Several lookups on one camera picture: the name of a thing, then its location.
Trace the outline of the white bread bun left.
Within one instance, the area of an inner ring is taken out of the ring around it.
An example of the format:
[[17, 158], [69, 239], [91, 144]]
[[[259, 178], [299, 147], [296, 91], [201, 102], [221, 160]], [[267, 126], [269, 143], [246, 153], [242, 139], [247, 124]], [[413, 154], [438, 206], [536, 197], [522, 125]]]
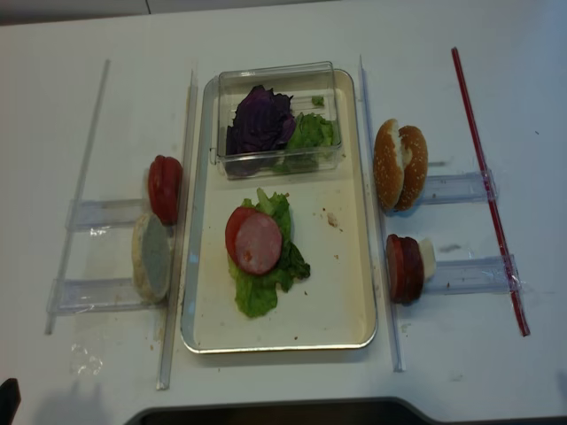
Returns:
[[153, 212], [142, 214], [132, 235], [133, 284], [144, 302], [157, 304], [169, 291], [172, 251], [167, 228]]

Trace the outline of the red tomato slice on tray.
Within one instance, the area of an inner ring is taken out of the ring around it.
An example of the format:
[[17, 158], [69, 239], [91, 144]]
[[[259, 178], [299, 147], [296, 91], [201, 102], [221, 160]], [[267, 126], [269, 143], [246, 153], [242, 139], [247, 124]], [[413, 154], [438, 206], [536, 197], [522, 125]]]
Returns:
[[239, 206], [230, 215], [225, 228], [225, 247], [232, 261], [239, 266], [236, 251], [236, 237], [243, 222], [255, 214], [253, 207]]

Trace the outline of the sesame bun right half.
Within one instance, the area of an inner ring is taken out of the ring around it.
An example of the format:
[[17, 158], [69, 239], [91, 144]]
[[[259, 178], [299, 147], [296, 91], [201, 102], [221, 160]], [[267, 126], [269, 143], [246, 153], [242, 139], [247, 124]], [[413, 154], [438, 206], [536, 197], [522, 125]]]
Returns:
[[404, 170], [403, 186], [396, 211], [409, 210], [421, 196], [428, 174], [428, 147], [418, 127], [404, 126], [399, 130]]

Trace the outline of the stack of meat slices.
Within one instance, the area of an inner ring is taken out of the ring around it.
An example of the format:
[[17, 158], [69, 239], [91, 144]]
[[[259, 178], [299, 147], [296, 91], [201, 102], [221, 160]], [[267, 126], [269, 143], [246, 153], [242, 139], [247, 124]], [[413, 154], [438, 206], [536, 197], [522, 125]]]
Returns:
[[386, 240], [386, 259], [391, 301], [409, 305], [421, 297], [425, 278], [418, 242], [390, 234]]

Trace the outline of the clear rail right of tray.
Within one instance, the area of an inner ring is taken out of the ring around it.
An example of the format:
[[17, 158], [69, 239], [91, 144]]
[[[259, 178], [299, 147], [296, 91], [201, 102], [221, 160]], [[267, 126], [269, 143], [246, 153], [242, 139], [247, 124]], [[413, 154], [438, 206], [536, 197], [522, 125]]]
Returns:
[[384, 214], [378, 201], [375, 179], [373, 176], [373, 149], [374, 149], [374, 136], [372, 127], [372, 117], [370, 113], [369, 104], [369, 90], [367, 83], [367, 75], [363, 67], [362, 55], [359, 56], [358, 74], [360, 81], [360, 93], [362, 102], [362, 125], [364, 127], [364, 146], [368, 151], [368, 165], [369, 165], [369, 192], [373, 208], [373, 217], [377, 233], [377, 247], [379, 260], [379, 271], [382, 282], [380, 284], [380, 295], [384, 302], [384, 314], [387, 328], [387, 335], [389, 339], [389, 347], [392, 360], [392, 371], [394, 373], [402, 373], [406, 370], [403, 350], [400, 344], [400, 332], [398, 327], [398, 315], [396, 305], [392, 305], [390, 299], [389, 287], [389, 271], [386, 256], [386, 232], [384, 228]]

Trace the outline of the cream metal serving tray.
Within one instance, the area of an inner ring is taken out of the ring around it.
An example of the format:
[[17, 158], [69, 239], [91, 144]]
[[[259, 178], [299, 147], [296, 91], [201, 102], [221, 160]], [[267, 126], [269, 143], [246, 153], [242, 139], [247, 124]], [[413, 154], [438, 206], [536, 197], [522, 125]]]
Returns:
[[[206, 84], [198, 142], [181, 335], [199, 354], [355, 349], [376, 333], [366, 194], [351, 76], [335, 73], [330, 101], [338, 108], [342, 144], [338, 166], [306, 174], [230, 180], [215, 161], [220, 129], [219, 84]], [[225, 227], [229, 216], [257, 189], [285, 194], [291, 205], [292, 240], [311, 266], [310, 276], [279, 292], [276, 307], [250, 319], [236, 303], [229, 273]]]

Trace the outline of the green lettuce leaf on tray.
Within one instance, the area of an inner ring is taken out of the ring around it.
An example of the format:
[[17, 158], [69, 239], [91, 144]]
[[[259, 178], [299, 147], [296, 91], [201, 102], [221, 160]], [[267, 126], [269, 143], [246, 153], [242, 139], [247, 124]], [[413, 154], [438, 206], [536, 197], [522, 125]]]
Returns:
[[281, 256], [275, 267], [263, 275], [248, 274], [240, 269], [228, 252], [229, 274], [236, 284], [235, 300], [239, 311], [250, 318], [267, 314], [277, 306], [277, 291], [288, 292], [293, 284], [311, 275], [311, 267], [292, 241], [292, 220], [288, 197], [283, 193], [269, 196], [258, 188], [258, 202], [250, 198], [240, 206], [253, 207], [257, 213], [265, 213], [277, 224], [283, 237]]

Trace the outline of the clear plastic container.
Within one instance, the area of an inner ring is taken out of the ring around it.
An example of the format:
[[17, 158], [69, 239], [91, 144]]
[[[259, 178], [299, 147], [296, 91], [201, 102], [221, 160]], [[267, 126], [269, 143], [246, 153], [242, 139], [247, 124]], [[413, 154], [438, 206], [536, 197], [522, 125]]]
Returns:
[[[274, 90], [275, 94], [292, 97], [291, 111], [316, 113], [326, 120], [336, 122], [335, 145], [323, 148], [331, 157], [322, 160], [314, 171], [332, 169], [338, 162], [342, 149], [341, 128], [338, 117], [338, 86], [335, 69], [330, 62], [317, 62], [295, 66], [279, 66], [221, 73], [216, 80], [216, 140], [210, 150], [209, 160], [230, 180], [279, 175], [268, 162], [281, 159], [285, 151], [264, 151], [238, 155], [226, 154], [227, 127], [232, 125], [237, 106], [257, 85]], [[288, 173], [301, 174], [314, 171]]]

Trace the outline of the sesame bun half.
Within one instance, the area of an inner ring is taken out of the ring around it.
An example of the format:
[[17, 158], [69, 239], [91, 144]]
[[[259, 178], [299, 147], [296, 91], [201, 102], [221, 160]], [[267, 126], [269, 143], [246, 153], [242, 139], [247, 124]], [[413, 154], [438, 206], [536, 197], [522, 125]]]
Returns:
[[374, 144], [373, 176], [378, 200], [384, 211], [398, 203], [404, 182], [402, 146], [396, 119], [385, 121]]
[[404, 170], [403, 186], [396, 211], [409, 210], [421, 196], [428, 174], [428, 147], [418, 127], [404, 126], [399, 130]]

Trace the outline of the clear lower left crossbar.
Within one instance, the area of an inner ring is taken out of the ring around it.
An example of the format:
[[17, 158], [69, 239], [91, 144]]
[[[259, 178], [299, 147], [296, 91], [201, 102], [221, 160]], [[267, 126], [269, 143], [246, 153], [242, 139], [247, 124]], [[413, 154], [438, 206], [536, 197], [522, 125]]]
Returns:
[[55, 315], [135, 311], [152, 308], [136, 292], [131, 278], [56, 279], [47, 312]]

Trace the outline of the red plastic strip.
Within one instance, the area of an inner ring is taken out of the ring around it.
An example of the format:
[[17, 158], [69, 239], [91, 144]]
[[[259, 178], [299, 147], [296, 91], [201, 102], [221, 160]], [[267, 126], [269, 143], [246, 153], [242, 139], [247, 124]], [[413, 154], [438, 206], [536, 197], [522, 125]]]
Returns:
[[480, 174], [485, 188], [487, 203], [493, 222], [497, 244], [503, 262], [504, 275], [508, 283], [513, 312], [517, 321], [520, 335], [522, 337], [527, 337], [531, 334], [531, 330], [525, 317], [523, 301], [520, 294], [519, 275], [513, 256], [509, 251], [506, 235], [501, 223], [501, 216], [497, 204], [497, 191], [493, 182], [491, 171], [486, 163], [485, 153], [480, 140], [478, 126], [475, 120], [475, 115], [470, 100], [470, 94], [462, 68], [462, 61], [460, 59], [459, 50], [456, 47], [453, 47], [451, 49], [451, 56], [454, 63], [455, 74], [459, 83], [462, 102], [469, 124], [470, 135], [474, 145]]

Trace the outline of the clear far left rail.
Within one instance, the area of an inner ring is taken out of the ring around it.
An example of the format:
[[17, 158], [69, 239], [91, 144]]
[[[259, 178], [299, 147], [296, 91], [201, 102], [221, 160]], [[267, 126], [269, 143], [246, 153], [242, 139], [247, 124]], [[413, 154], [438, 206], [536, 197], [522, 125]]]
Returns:
[[84, 186], [86, 182], [90, 157], [93, 150], [93, 145], [96, 139], [97, 134], [97, 125], [99, 122], [99, 117], [102, 109], [102, 104], [104, 102], [105, 96], [105, 87], [107, 78], [110, 72], [112, 61], [107, 58], [103, 65], [103, 70], [101, 73], [101, 78], [99, 82], [99, 87], [97, 91], [97, 99], [95, 102], [94, 110], [91, 116], [90, 124], [89, 124], [89, 132], [87, 136], [87, 142], [85, 145], [85, 150], [82, 156], [82, 162], [79, 172], [79, 177], [77, 183], [75, 185], [74, 195], [71, 200], [70, 204], [70, 212], [67, 214], [67, 222], [66, 222], [66, 236], [64, 240], [63, 249], [61, 252], [60, 260], [58, 263], [58, 272], [56, 278], [54, 279], [51, 289], [50, 295], [48, 299], [47, 309], [46, 309], [46, 322], [44, 327], [44, 334], [46, 336], [50, 336], [53, 332], [55, 327], [56, 321], [56, 314], [54, 313], [53, 303], [56, 301], [57, 294], [58, 294], [58, 284], [66, 277], [66, 270], [68, 267], [68, 262], [70, 259], [71, 254], [71, 247], [73, 241], [73, 234], [74, 234], [74, 226], [76, 221], [77, 212], [82, 201], [82, 195], [84, 191]]

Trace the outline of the purple cabbage leaf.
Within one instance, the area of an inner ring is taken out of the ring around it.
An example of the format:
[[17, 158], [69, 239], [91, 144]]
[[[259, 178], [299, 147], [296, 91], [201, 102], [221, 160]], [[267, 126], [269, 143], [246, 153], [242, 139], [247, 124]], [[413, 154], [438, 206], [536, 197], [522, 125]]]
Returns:
[[254, 86], [237, 106], [232, 125], [227, 127], [226, 154], [283, 150], [296, 128], [291, 100], [263, 85]]

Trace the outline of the pink meat patty slice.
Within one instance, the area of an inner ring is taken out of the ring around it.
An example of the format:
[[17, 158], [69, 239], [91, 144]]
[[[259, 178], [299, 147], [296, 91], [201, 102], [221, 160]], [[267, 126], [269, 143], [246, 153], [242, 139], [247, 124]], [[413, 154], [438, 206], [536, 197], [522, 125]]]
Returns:
[[263, 275], [278, 262], [283, 237], [276, 222], [262, 212], [248, 217], [235, 238], [236, 263], [248, 274]]

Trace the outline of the green lettuce in container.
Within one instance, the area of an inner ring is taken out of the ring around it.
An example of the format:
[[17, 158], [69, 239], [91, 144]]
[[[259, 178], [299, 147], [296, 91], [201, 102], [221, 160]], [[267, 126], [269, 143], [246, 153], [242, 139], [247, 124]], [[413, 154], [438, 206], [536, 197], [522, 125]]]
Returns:
[[285, 151], [281, 159], [271, 159], [268, 164], [278, 174], [314, 171], [322, 160], [331, 157], [323, 148], [335, 145], [336, 122], [326, 120], [313, 112], [293, 115], [291, 97], [273, 95], [275, 112], [270, 123], [269, 143], [272, 151]]

